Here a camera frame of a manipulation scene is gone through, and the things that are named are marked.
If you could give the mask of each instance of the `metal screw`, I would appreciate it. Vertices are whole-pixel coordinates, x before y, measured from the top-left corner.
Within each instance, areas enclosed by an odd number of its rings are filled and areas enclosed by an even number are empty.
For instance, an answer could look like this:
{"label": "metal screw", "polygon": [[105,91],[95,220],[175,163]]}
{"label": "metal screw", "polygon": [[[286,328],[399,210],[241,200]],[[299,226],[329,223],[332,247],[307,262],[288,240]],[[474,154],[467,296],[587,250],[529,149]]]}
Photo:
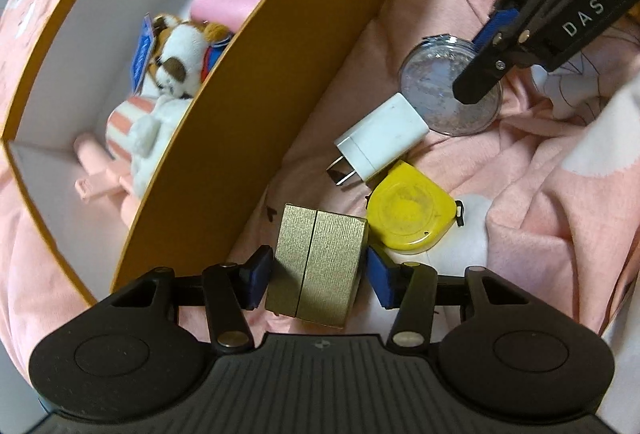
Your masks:
{"label": "metal screw", "polygon": [[218,336],[218,343],[226,348],[241,348],[249,341],[242,331],[227,331]]}
{"label": "metal screw", "polygon": [[401,331],[394,335],[393,341],[401,348],[417,348],[424,344],[424,337],[415,331]]}
{"label": "metal screw", "polygon": [[531,32],[528,29],[526,29],[518,37],[518,42],[520,44],[524,44],[527,40],[529,40],[529,37],[531,37]]}

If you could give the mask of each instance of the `white charger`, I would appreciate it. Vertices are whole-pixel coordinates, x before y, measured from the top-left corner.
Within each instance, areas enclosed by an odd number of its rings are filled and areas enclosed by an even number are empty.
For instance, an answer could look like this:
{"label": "white charger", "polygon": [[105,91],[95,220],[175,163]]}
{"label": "white charger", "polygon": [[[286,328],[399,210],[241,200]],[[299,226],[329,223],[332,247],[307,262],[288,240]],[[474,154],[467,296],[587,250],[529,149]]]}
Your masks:
{"label": "white charger", "polygon": [[342,156],[326,171],[338,186],[356,174],[367,182],[428,132],[420,114],[397,93],[334,142]]}

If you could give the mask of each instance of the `textured gold box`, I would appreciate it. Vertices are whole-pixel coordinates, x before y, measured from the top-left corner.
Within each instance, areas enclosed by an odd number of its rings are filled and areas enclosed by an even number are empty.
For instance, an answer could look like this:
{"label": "textured gold box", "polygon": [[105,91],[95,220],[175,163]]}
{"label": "textured gold box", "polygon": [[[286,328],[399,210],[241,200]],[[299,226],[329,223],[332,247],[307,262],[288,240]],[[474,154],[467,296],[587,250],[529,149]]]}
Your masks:
{"label": "textured gold box", "polygon": [[344,327],[360,279],[368,231],[362,218],[287,205],[266,308]]}

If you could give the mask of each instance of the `white plush toy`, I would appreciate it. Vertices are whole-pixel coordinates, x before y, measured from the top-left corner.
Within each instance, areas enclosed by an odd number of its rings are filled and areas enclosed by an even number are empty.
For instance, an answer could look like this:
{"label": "white plush toy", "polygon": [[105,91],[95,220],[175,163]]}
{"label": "white plush toy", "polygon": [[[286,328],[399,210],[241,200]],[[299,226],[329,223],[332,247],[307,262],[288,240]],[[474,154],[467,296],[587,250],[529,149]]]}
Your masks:
{"label": "white plush toy", "polygon": [[186,114],[191,99],[163,95],[154,110],[135,121],[129,131],[133,191],[141,198],[169,146],[171,138]]}

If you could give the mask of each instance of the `pink bedsheet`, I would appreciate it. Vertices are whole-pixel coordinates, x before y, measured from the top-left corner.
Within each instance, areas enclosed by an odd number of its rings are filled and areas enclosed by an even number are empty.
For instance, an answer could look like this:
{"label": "pink bedsheet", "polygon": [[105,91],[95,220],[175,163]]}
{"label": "pink bedsheet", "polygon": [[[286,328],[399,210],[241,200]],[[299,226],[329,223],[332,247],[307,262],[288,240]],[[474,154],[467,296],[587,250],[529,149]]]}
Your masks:
{"label": "pink bedsheet", "polygon": [[[397,91],[398,68],[421,37],[446,32],[471,38],[492,2],[387,0],[284,158],[233,260],[246,259],[260,244],[274,245],[286,203],[363,215],[366,187],[341,190],[324,174],[336,154],[333,140]],[[9,1],[0,20],[0,114],[55,3]],[[554,75],[510,74],[498,123],[471,138],[431,133],[411,154],[411,162],[447,191],[484,205],[476,210],[486,222],[482,240],[468,252],[473,264],[488,265],[595,331],[607,324],[638,271],[639,37],[636,24],[624,19]],[[560,102],[554,109],[543,94],[568,98],[569,109]],[[560,109],[565,122],[553,118]],[[276,210],[275,218],[267,208]],[[466,252],[447,248],[441,247],[438,263],[456,271],[447,263],[454,256],[464,263]],[[430,255],[422,260],[435,262],[436,253]],[[363,284],[347,331],[388,321],[374,305]],[[22,374],[38,341],[85,308],[0,156],[0,338]],[[247,317],[258,338],[265,330],[309,330],[263,309]],[[199,310],[183,313],[181,323],[206,338]]]}

